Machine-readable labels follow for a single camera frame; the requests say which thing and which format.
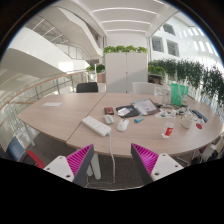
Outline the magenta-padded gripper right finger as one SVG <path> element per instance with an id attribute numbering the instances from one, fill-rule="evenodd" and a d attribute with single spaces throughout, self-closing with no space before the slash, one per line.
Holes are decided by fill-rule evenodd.
<path id="1" fill-rule="evenodd" d="M 144 185 L 182 169 L 182 166 L 168 154 L 157 154 L 134 143 L 131 144 L 131 154 Z"/>

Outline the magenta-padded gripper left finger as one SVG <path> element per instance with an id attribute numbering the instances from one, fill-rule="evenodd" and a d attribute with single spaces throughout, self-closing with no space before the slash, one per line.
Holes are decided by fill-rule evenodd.
<path id="1" fill-rule="evenodd" d="M 92 144 L 65 156 L 58 156 L 44 170 L 83 187 L 87 169 L 94 155 Z"/>

